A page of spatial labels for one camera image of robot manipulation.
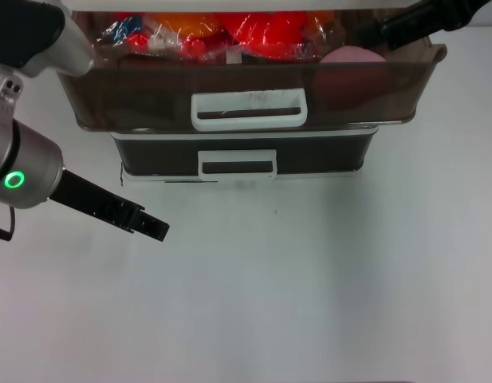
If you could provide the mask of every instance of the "green indicator light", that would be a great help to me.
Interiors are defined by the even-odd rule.
[[[24,173],[23,172],[11,172],[5,177],[5,186],[9,189],[15,189],[24,183]]]

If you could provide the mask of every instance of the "orange toy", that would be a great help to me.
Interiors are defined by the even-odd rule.
[[[205,13],[153,13],[148,17],[183,38],[206,38],[221,31],[218,19]]]
[[[325,34],[324,27],[334,21],[333,10],[311,10],[306,12],[305,35],[309,37]]]

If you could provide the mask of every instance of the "drawer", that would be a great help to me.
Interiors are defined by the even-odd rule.
[[[349,31],[347,45],[357,45],[351,31],[358,23],[388,12],[341,11]],[[106,13],[74,12],[73,17],[91,41],[112,20]],[[366,124],[409,121],[435,66],[446,56],[446,47],[424,38],[395,51],[381,46],[376,52],[385,62],[278,62],[249,57],[242,64],[199,65],[100,52],[88,74],[61,74],[60,79],[79,125],[90,131],[200,134],[195,122],[200,115],[211,129],[219,126],[218,131],[236,129],[237,118],[254,122],[241,125],[241,130],[276,132],[361,129]],[[286,97],[287,93],[302,98]],[[201,103],[195,104],[202,95],[215,105],[229,97],[243,100],[248,94],[266,94],[274,107],[256,109],[237,102],[231,117],[222,118],[219,112],[229,110],[199,110]],[[262,124],[259,117],[271,123]]]
[[[217,181],[354,172],[377,130],[112,136],[129,175]]]

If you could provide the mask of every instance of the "plastic bag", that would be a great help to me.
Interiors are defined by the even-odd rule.
[[[120,56],[241,63],[243,54],[272,61],[318,61],[344,44],[333,11],[112,14],[98,44]]]

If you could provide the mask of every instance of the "cable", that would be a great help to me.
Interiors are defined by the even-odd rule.
[[[11,241],[15,232],[15,209],[10,206],[10,231],[0,229],[0,239],[3,241]]]

